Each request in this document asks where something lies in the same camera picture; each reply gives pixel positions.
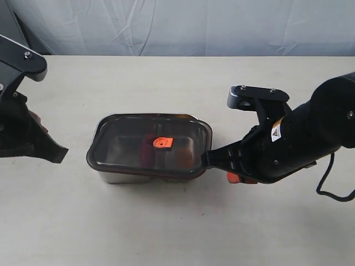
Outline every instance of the black robotic arm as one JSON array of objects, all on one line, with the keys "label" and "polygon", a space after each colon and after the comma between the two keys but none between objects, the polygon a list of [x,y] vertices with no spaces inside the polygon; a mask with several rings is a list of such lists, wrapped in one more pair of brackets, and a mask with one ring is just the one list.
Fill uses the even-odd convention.
[{"label": "black robotic arm", "polygon": [[27,98],[17,88],[28,77],[42,81],[44,57],[0,35],[0,157],[29,156],[61,163],[68,149],[59,146],[28,110]]}]

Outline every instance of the screw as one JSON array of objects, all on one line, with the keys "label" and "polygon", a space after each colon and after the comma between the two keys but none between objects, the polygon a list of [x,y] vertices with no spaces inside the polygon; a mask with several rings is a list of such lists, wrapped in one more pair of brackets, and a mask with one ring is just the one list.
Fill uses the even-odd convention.
[{"label": "screw", "polygon": [[347,117],[348,117],[348,119],[355,119],[354,112],[353,111],[349,111],[348,114],[347,114]]},{"label": "screw", "polygon": [[29,59],[32,57],[32,54],[29,51],[24,52],[24,58]]}]

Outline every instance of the tinted plastic lid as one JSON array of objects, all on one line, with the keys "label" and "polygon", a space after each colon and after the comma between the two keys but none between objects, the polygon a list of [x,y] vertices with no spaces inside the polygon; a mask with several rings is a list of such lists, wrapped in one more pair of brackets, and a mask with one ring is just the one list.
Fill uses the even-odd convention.
[{"label": "tinted plastic lid", "polygon": [[191,116],[111,116],[87,161],[97,171],[191,179],[205,171],[201,156],[211,140],[211,127]]}]

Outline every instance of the orange tab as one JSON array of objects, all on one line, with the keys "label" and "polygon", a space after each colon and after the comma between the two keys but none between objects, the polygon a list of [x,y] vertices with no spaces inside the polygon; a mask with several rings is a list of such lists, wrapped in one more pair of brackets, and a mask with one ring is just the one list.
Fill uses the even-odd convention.
[{"label": "orange tab", "polygon": [[156,148],[171,148],[174,138],[172,137],[158,137],[153,142],[153,146]]}]

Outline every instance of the table surface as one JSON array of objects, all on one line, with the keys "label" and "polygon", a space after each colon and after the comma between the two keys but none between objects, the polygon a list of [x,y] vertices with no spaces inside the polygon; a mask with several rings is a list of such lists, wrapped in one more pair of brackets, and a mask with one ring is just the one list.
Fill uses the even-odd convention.
[{"label": "table surface", "polygon": [[[193,114],[221,147],[257,124],[255,113],[227,108],[230,86],[282,89],[295,108],[354,66],[346,57],[48,57],[45,80],[19,91],[70,150],[60,165],[0,160],[0,265],[353,265],[354,203],[315,193],[329,158],[274,185],[231,185],[208,170],[185,184],[119,186],[85,154],[113,113]],[[337,152],[325,189],[353,190],[354,156]]]}]

